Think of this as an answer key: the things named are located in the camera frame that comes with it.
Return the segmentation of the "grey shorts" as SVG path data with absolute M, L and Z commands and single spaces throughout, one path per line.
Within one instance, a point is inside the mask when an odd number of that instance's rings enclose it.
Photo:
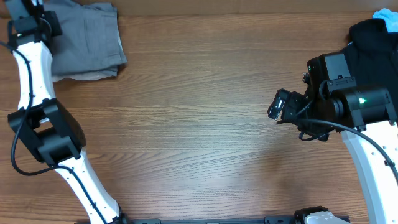
M 127 63 L 118 27 L 118 10 L 108 2 L 81 5 L 75 1 L 47 1 L 55 11 L 62 35 L 52 39 L 52 76 L 97 70 L 118 72 Z

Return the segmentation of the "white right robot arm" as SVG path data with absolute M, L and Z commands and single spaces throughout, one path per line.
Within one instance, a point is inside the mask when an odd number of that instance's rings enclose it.
M 397 114 L 388 90 L 359 85 L 343 53 L 313 58 L 304 94 L 277 91 L 268 116 L 291 123 L 302 141 L 340 133 L 358 173 L 371 223 L 397 223 Z

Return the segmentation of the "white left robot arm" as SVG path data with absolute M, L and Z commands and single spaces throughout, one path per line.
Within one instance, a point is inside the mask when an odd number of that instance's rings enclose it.
M 86 138 L 77 120 L 56 99 L 52 81 L 52 38 L 62 34 L 57 15 L 42 1 L 5 2 L 10 50 L 19 69 L 20 99 L 8 115 L 15 136 L 11 164 L 24 176 L 54 170 L 71 187 L 90 223 L 129 223 L 120 205 L 106 191 L 85 150 Z

